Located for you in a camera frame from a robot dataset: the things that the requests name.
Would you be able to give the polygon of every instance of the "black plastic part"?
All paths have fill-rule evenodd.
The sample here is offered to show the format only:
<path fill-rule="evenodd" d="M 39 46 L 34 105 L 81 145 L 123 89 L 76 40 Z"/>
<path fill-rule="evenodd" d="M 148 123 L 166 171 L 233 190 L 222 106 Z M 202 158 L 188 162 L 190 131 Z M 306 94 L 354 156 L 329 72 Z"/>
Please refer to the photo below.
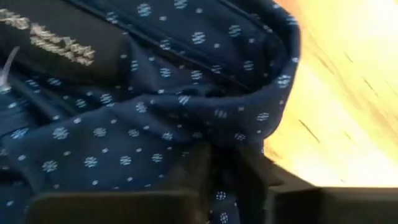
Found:
<path fill-rule="evenodd" d="M 241 224 L 396 224 L 398 189 L 320 188 L 249 148 L 230 151 Z M 145 192 L 37 197 L 28 224 L 204 224 L 211 149 L 201 144 Z"/>
<path fill-rule="evenodd" d="M 201 144 L 148 191 L 42 194 L 32 202 L 26 223 L 206 223 L 210 161 L 210 146 Z"/>

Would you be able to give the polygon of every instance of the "black label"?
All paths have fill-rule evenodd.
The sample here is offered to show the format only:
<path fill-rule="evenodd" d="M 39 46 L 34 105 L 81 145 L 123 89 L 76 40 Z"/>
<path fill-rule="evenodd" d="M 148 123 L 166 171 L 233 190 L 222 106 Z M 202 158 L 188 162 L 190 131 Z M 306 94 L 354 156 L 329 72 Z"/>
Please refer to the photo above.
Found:
<path fill-rule="evenodd" d="M 53 77 L 116 83 L 127 72 L 126 35 L 62 0 L 1 0 L 0 55 Z"/>

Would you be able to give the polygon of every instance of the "navy blue fabric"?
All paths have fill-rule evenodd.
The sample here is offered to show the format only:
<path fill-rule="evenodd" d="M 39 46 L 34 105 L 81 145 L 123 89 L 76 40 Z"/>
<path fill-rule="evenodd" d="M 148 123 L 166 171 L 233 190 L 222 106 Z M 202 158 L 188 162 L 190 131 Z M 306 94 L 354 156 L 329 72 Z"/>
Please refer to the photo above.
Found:
<path fill-rule="evenodd" d="M 42 192 L 149 189 L 199 141 L 256 145 L 262 156 L 299 61 L 299 28 L 279 5 L 68 2 L 122 28 L 131 72 L 112 87 L 11 73 L 27 92 L 0 95 L 0 223 L 18 223 Z M 210 223 L 239 223 L 227 170 L 219 173 Z"/>

